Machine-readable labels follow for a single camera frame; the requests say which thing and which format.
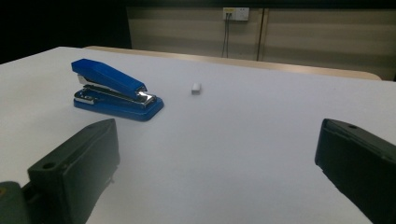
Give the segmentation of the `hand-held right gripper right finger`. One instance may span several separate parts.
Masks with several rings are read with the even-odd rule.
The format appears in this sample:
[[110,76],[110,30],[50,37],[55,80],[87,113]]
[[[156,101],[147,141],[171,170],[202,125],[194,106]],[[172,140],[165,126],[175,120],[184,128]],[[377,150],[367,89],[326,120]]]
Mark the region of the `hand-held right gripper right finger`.
[[315,164],[374,224],[396,224],[396,146],[340,120],[322,121]]

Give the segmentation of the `white table cover sheet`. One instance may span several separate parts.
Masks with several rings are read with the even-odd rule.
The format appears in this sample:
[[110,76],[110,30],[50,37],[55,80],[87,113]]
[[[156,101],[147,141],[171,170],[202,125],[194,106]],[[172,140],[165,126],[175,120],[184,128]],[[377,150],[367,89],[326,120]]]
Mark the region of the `white table cover sheet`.
[[120,166],[88,224],[370,224],[315,165],[318,134],[338,119],[396,145],[395,82],[52,49],[0,64],[0,181],[26,183],[101,119],[73,105],[82,58],[164,102],[149,121],[118,120]]

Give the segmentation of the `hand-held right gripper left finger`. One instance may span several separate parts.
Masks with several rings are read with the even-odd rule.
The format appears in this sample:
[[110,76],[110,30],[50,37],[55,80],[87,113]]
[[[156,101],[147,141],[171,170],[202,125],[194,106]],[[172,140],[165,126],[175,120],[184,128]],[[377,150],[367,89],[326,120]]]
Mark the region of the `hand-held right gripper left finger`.
[[117,125],[86,126],[28,169],[44,196],[43,224],[85,224],[120,164]]

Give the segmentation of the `blue stapler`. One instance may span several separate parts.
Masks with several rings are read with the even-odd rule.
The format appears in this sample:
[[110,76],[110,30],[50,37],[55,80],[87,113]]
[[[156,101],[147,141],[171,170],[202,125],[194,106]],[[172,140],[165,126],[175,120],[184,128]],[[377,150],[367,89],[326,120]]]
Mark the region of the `blue stapler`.
[[74,107],[111,116],[147,121],[164,106],[144,83],[101,62],[80,59],[71,63],[83,85],[74,94]]

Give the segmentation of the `white wall socket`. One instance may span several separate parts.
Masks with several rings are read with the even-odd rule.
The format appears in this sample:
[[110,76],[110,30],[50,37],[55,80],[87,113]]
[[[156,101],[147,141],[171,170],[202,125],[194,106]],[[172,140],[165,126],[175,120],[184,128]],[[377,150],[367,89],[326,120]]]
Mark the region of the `white wall socket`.
[[223,9],[223,19],[230,21],[248,21],[248,7],[225,7]]

